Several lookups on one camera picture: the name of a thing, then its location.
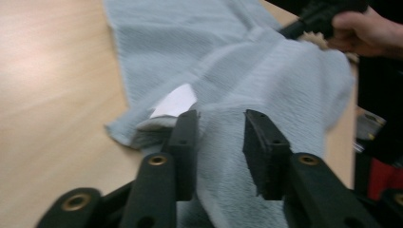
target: person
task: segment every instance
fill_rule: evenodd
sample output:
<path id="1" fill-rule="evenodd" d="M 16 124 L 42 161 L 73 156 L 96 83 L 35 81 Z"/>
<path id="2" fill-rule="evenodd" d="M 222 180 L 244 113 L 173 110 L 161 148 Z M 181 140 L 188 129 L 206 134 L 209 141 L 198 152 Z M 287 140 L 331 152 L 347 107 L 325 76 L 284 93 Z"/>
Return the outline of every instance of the person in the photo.
<path id="1" fill-rule="evenodd" d="M 328 47 L 360 56 L 358 106 L 387 121 L 355 164 L 355 190 L 377 200 L 385 189 L 403 189 L 403 16 L 391 1 L 373 6 L 382 15 L 371 7 L 336 15 Z"/>

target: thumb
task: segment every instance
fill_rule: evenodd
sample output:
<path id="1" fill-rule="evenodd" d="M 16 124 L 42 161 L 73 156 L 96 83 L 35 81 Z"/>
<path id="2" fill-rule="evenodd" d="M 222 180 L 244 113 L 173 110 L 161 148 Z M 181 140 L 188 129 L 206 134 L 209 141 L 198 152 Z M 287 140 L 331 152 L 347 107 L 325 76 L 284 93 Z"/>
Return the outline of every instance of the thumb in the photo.
<path id="1" fill-rule="evenodd" d="M 371 23 L 366 15 L 347 11 L 336 15 L 332 20 L 332 25 L 335 29 L 365 30 L 371 26 Z"/>

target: white tag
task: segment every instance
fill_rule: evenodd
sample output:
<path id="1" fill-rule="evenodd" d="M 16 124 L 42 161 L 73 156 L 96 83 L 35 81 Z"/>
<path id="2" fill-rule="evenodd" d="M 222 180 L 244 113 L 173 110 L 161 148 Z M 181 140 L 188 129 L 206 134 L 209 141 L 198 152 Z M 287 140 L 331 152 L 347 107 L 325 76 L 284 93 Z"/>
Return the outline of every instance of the white tag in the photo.
<path id="1" fill-rule="evenodd" d="M 197 101 L 196 94 L 190 84 L 181 85 L 160 101 L 150 118 L 161 116 L 179 117 Z"/>

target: towel fold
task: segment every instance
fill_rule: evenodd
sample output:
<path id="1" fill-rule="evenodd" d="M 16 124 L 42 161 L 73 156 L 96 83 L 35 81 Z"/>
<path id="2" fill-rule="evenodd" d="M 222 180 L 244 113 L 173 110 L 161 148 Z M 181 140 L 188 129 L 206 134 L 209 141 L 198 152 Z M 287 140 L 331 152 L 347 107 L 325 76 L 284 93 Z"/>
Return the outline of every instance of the towel fold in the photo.
<path id="1" fill-rule="evenodd" d="M 105 0 L 129 109 L 106 129 L 127 146 L 161 143 L 175 117 L 149 119 L 190 84 L 200 113 L 197 196 L 178 227 L 287 227 L 282 202 L 256 197 L 242 154 L 246 109 L 265 113 L 294 152 L 323 156 L 326 130 L 349 100 L 345 56 L 284 39 L 258 0 Z"/>

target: towel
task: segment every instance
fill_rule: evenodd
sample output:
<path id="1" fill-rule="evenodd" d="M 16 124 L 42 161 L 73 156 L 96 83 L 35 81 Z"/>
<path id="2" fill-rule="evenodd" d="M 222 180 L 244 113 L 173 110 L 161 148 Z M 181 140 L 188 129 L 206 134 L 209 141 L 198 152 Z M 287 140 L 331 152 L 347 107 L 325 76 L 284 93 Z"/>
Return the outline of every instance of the towel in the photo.
<path id="1" fill-rule="evenodd" d="M 258 0 L 104 3 L 128 102 L 108 134 L 143 151 L 158 147 L 176 117 L 150 119 L 153 107 L 182 85 L 197 97 L 197 191 L 179 203 L 178 227 L 287 227 L 282 202 L 256 196 L 242 154 L 243 113 L 268 115 L 294 152 L 322 157 L 354 84 L 345 56 L 286 40 Z"/>

